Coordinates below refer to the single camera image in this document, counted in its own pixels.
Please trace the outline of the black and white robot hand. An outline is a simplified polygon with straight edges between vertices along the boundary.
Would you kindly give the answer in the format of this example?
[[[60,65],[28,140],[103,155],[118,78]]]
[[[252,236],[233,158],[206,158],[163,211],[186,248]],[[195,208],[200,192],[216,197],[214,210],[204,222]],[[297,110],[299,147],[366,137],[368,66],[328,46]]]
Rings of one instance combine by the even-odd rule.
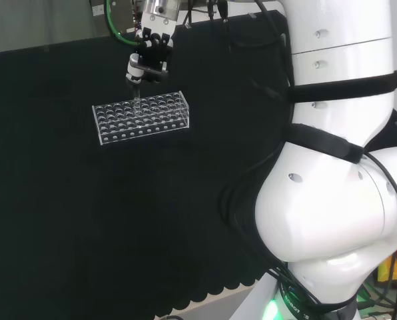
[[[173,35],[177,22],[156,13],[144,12],[141,28],[135,32],[137,46],[129,57],[126,80],[138,90],[143,81],[160,82],[167,78],[173,54]]]

